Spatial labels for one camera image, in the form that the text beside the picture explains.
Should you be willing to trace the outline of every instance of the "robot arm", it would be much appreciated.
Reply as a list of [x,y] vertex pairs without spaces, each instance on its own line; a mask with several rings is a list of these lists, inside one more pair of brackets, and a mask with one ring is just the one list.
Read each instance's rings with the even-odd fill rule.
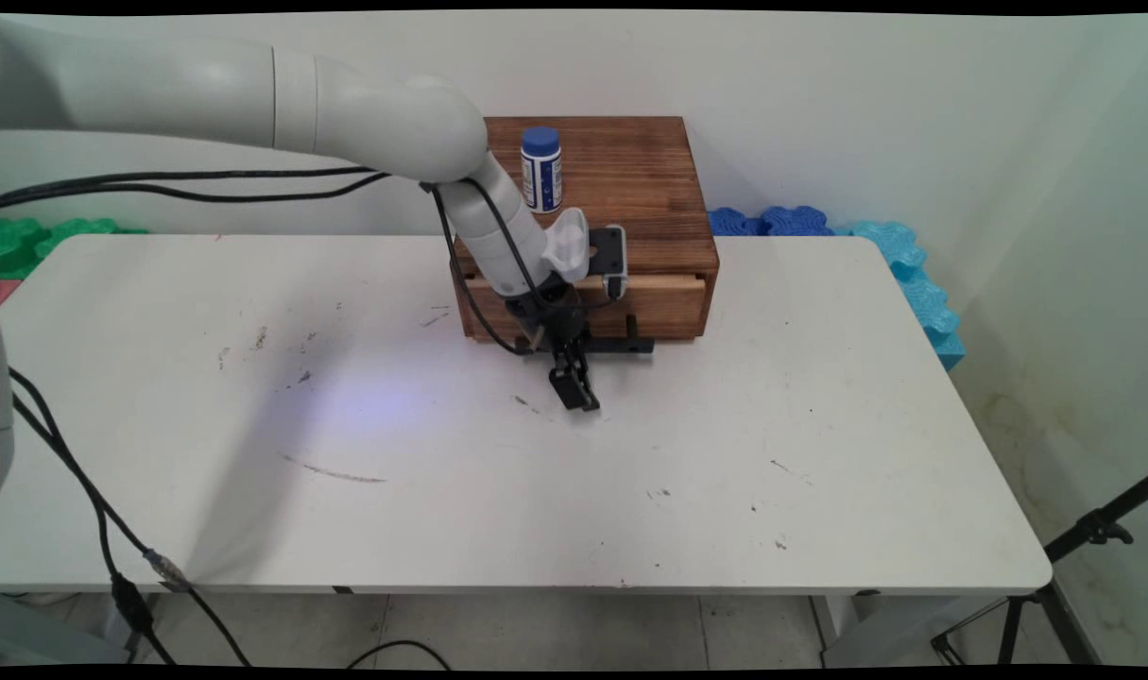
[[[215,39],[80,38],[0,18],[0,129],[266,146],[340,157],[434,185],[482,276],[520,325],[551,349],[558,368],[549,379],[566,407],[598,408],[584,351],[647,351],[635,342],[592,348],[571,285],[603,273],[608,298],[622,295],[622,229],[596,230],[613,232],[596,241],[576,208],[548,231],[541,229],[488,150],[478,108],[440,78],[383,88],[327,56]],[[599,252],[613,248],[611,257],[597,258],[611,260],[614,269],[590,266],[592,241]]]

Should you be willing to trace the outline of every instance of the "wooden box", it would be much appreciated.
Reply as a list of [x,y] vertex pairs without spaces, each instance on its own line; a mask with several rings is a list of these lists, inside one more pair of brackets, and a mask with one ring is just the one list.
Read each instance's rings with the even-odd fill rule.
[[[588,314],[592,335],[625,337],[628,315],[637,315],[642,337],[687,340],[704,334],[719,260],[681,117],[488,117],[486,124],[490,150],[519,186],[522,131],[556,129],[561,138],[561,210],[582,208],[590,229],[625,227],[628,289],[615,304]],[[559,212],[536,215],[536,221],[549,227]],[[490,326],[507,341],[521,335],[464,244],[457,244],[457,257]],[[581,280],[577,289],[584,302],[606,299],[598,276]],[[490,340],[458,291],[457,300],[465,335]]]

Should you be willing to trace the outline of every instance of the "floor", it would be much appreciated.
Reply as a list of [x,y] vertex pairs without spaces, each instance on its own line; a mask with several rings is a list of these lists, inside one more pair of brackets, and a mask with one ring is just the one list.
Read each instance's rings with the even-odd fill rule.
[[[690,595],[265,595],[207,594],[255,666],[342,667],[379,642],[434,647],[465,671],[723,671],[820,667],[807,597]],[[80,594],[39,606],[78,628],[102,624],[110,602]],[[236,664],[186,595],[157,595],[156,633],[179,663]],[[993,663],[1006,606],[951,636],[969,663]],[[138,646],[135,663],[161,663]],[[0,658],[0,664],[7,659]],[[1015,663],[1065,663],[1039,606],[1023,610]],[[892,666],[940,664],[929,641]],[[395,647],[360,667],[436,667],[421,650]]]

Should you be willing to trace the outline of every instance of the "blue bottle cap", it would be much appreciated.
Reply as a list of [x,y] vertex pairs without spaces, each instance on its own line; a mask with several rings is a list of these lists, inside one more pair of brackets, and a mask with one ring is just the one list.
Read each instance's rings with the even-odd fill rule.
[[529,156],[551,156],[560,147],[560,138],[551,128],[529,128],[522,131],[522,152]]

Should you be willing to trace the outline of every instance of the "bottle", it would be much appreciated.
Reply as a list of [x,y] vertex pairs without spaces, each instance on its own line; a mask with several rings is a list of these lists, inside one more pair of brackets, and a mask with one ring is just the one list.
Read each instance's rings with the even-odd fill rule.
[[551,128],[522,131],[522,198],[534,212],[561,206],[561,142]]

